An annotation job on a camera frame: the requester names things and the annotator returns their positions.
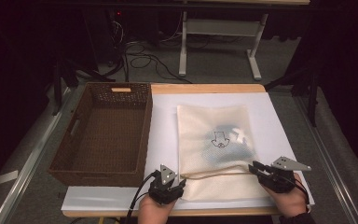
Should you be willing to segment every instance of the hand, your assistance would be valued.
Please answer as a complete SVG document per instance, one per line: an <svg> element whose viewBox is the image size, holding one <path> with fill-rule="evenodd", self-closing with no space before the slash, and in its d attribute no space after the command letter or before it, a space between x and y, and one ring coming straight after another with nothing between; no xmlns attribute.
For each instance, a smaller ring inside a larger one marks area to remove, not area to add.
<svg viewBox="0 0 358 224"><path fill-rule="evenodd" d="M146 194L139 203L138 224L165 224L175 203L161 205Z"/></svg>
<svg viewBox="0 0 358 224"><path fill-rule="evenodd" d="M296 173L295 179L301 182L299 175ZM286 218L307 212L306 195L300 189L294 188L287 193L275 193L273 190L263 185L261 186L271 195L278 209Z"/></svg>

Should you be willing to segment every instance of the desk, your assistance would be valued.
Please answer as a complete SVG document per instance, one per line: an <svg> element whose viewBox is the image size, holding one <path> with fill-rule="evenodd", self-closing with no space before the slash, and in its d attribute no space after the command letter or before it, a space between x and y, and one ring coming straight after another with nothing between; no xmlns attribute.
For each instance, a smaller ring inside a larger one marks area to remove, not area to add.
<svg viewBox="0 0 358 224"><path fill-rule="evenodd" d="M164 163L178 170L176 107L246 105L251 118L255 150L260 161L270 164L281 155L295 159L269 95L261 85L246 84L155 84L152 85L153 113L145 176ZM146 192L147 182L141 191ZM69 187L62 205L68 217L124 217L137 188ZM276 215L270 198L223 203L195 203L179 200L171 216Z"/></svg>
<svg viewBox="0 0 358 224"><path fill-rule="evenodd" d="M307 5L310 0L184 0L187 2L219 2L219 3L247 3L247 4L264 4L264 5ZM234 35L234 36L252 36L254 44L251 49L246 50L246 56L251 65L252 74L255 80L261 80L260 71L255 53L260 43L261 35L266 26L269 14L263 14L260 21L219 21L219 20L198 20L188 19L187 12L183 12L182 22L182 47L179 59L179 76L186 75L187 50L186 39L187 34L198 35Z"/></svg>

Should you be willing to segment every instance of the drawing on bag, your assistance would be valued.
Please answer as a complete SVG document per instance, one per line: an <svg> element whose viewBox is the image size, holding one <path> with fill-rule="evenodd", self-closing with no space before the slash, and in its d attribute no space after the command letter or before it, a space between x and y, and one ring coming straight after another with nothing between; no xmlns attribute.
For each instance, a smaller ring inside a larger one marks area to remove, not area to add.
<svg viewBox="0 0 358 224"><path fill-rule="evenodd" d="M214 132L214 140L211 141L215 147L226 147L229 139L225 137L225 132Z"/></svg>

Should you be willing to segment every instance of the metal bracket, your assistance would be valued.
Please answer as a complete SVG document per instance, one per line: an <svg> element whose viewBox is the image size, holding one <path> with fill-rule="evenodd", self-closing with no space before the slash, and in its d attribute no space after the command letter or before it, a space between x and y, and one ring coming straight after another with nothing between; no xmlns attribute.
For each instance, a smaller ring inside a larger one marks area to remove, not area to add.
<svg viewBox="0 0 358 224"><path fill-rule="evenodd" d="M293 161L287 157L280 157L271 164L272 167L278 168L284 171L310 171L310 166L304 165L298 161Z"/></svg>
<svg viewBox="0 0 358 224"><path fill-rule="evenodd" d="M161 171L161 183L166 185L170 183L177 177L177 173L171 170L170 168L166 167L165 165L161 164L159 166L159 170Z"/></svg>

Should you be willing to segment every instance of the basket handle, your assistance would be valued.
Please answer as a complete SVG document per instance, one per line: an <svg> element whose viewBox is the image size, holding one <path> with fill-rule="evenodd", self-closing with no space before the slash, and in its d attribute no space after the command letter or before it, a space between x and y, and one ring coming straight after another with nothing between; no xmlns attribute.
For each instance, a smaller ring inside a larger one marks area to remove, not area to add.
<svg viewBox="0 0 358 224"><path fill-rule="evenodd" d="M110 89L112 91L112 93L115 93L115 92L131 92L131 88L128 87L113 87Z"/></svg>
<svg viewBox="0 0 358 224"><path fill-rule="evenodd" d="M76 116L75 119L71 120L71 123L69 124L69 127L68 127L68 132L71 136L75 136L79 124L80 124L79 116Z"/></svg>

